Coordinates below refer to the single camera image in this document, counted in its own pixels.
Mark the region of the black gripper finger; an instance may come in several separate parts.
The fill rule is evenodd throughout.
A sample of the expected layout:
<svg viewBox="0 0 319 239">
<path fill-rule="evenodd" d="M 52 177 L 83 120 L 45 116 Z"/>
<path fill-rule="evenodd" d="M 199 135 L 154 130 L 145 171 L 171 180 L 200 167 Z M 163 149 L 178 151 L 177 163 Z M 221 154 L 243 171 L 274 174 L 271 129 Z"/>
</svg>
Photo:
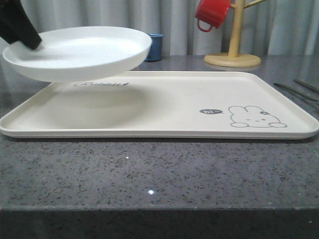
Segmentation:
<svg viewBox="0 0 319 239">
<path fill-rule="evenodd" d="M 0 37 L 8 44 L 20 41 L 30 49 L 42 42 L 19 0 L 0 1 Z"/>
</svg>

